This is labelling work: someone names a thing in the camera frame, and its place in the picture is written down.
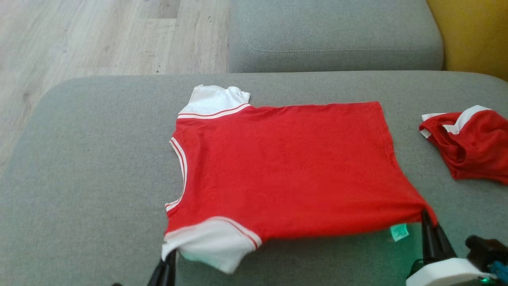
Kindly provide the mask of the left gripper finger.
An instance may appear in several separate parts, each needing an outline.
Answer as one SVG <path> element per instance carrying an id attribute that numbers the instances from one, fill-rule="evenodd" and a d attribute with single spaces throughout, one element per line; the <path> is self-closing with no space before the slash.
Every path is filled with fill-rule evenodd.
<path id="1" fill-rule="evenodd" d="M 165 258 L 164 286 L 175 286 L 177 250 L 172 250 Z"/>
<path id="2" fill-rule="evenodd" d="M 166 263 L 163 259 L 159 261 L 154 269 L 148 286 L 166 286 Z"/>

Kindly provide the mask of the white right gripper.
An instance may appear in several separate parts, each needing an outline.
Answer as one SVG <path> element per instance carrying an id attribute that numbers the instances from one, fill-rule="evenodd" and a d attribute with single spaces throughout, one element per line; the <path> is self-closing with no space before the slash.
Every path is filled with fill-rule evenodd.
<path id="1" fill-rule="evenodd" d="M 405 286 L 488 286 L 496 282 L 496 275 L 483 272 L 468 259 L 456 258 L 456 252 L 441 225 L 421 212 L 422 259 L 424 266 L 410 275 Z"/>

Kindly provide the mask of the red shorts with white stripe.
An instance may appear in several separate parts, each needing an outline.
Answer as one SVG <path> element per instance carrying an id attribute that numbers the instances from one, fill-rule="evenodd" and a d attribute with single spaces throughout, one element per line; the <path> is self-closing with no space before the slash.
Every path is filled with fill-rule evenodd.
<path id="1" fill-rule="evenodd" d="M 492 180 L 508 186 L 508 119 L 475 105 L 463 112 L 421 116 L 419 132 L 440 152 L 455 180 Z"/>

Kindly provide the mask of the red shirt with white sleeves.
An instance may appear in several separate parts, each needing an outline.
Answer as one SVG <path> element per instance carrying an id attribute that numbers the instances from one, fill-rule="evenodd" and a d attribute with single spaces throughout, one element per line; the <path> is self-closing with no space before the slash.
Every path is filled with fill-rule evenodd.
<path id="1" fill-rule="evenodd" d="M 270 239 L 337 237 L 437 216 L 401 170 L 379 102 L 258 106 L 199 85 L 170 139 L 183 193 L 165 209 L 162 259 L 233 273 Z"/>

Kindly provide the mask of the grey fabric ottoman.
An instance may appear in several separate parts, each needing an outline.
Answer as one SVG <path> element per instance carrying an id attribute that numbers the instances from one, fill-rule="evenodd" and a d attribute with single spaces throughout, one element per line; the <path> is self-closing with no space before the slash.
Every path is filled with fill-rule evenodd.
<path id="1" fill-rule="evenodd" d="M 164 204 L 183 180 L 170 146 L 199 85 L 236 86 L 256 106 L 379 101 L 399 165 L 456 254 L 477 235 L 508 246 L 508 186 L 453 180 L 418 132 L 422 114 L 474 105 L 508 119 L 508 83 L 452 71 L 87 77 L 53 87 L 0 175 L 0 286 L 146 286 Z"/>

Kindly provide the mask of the large yellow sofa back cushion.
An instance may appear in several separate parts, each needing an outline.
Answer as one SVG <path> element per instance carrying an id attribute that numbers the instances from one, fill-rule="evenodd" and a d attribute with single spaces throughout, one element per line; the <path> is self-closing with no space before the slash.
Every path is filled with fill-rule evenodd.
<path id="1" fill-rule="evenodd" d="M 426 0 L 442 39 L 447 71 L 508 82 L 508 0 Z"/>

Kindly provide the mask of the grey sofa seat cushion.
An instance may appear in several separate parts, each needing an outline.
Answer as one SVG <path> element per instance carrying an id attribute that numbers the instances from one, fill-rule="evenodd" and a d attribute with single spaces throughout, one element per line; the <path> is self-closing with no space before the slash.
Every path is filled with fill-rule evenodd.
<path id="1" fill-rule="evenodd" d="M 232 0 L 229 71 L 441 70 L 426 0 Z"/>

